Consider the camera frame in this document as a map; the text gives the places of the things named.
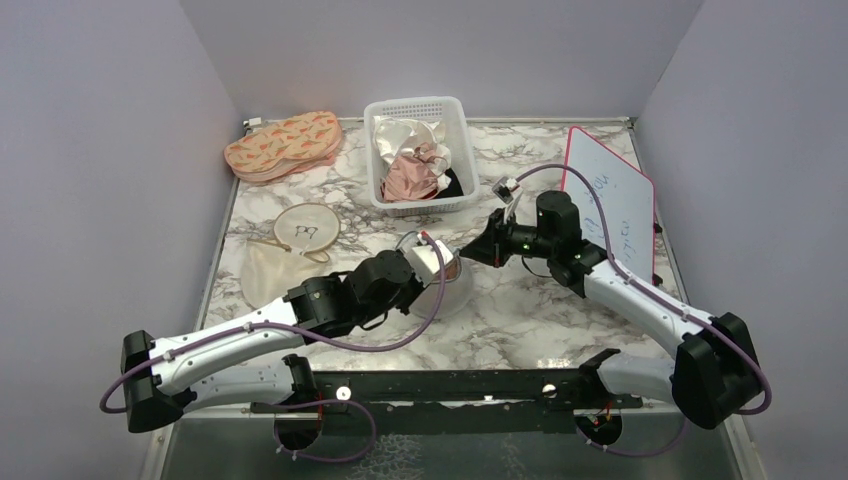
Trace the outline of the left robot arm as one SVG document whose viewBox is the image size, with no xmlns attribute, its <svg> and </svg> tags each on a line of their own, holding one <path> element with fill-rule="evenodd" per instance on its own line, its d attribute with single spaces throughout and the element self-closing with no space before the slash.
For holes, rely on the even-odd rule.
<svg viewBox="0 0 848 480">
<path fill-rule="evenodd" d="M 255 311 L 212 328 L 156 338 L 145 330 L 122 341 L 121 375 L 110 387 L 121 390 L 124 404 L 105 413 L 122 414 L 131 433 L 170 425 L 184 414 L 241 402 L 283 403 L 306 408 L 317 397 L 305 359 L 293 351 L 315 342 L 344 350 L 382 353 L 420 336 L 421 325 L 407 338 L 383 346 L 355 345 L 344 337 L 369 321 L 384 322 L 411 305 L 431 282 L 442 297 L 453 253 L 442 244 L 403 252 L 384 250 L 354 270 L 312 277 Z"/>
</svg>

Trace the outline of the pink lace bra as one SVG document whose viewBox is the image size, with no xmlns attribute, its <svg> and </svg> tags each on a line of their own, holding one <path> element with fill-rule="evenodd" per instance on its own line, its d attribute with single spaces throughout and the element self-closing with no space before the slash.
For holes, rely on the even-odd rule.
<svg viewBox="0 0 848 480">
<path fill-rule="evenodd" d="M 453 282 L 461 274 L 461 261 L 454 258 L 445 265 L 445 279 L 447 283 Z"/>
</svg>

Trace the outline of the white mesh laundry bag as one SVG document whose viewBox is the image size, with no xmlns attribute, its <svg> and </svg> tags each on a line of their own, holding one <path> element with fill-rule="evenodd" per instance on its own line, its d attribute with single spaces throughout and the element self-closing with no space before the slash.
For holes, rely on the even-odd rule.
<svg viewBox="0 0 848 480">
<path fill-rule="evenodd" d="M 423 245 L 424 242 L 426 241 L 422 239 L 422 235 L 419 232 L 410 231 L 404 234 L 397 242 L 396 249 L 403 254 L 403 249 L 405 247 Z M 420 318 L 427 319 L 436 304 L 439 305 L 439 309 L 435 319 L 445 319 L 453 316 L 467 304 L 471 297 L 474 287 L 472 271 L 470 268 L 463 265 L 462 259 L 458 255 L 458 249 L 448 245 L 446 246 L 452 251 L 453 259 L 458 258 L 461 261 L 461 274 L 450 283 L 447 283 L 445 279 L 445 287 L 442 296 L 438 295 L 441 273 L 439 272 L 439 275 L 433 278 L 432 284 L 411 306 L 411 313 Z"/>
</svg>

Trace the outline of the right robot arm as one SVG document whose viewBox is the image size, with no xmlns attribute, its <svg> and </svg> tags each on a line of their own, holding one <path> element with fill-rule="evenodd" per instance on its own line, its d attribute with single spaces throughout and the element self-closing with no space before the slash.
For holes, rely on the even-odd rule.
<svg viewBox="0 0 848 480">
<path fill-rule="evenodd" d="M 460 255 L 494 268 L 513 256 L 541 258 L 558 284 L 637 325 L 668 353 L 657 359 L 610 350 L 585 363 L 576 383 L 585 404 L 600 407 L 615 395 L 660 400 L 694 425 L 713 429 L 731 415 L 750 413 L 747 405 L 756 397 L 770 399 L 741 318 L 713 316 L 644 283 L 584 239 L 579 220 L 568 194 L 547 191 L 536 200 L 535 225 L 520 225 L 499 208 Z"/>
</svg>

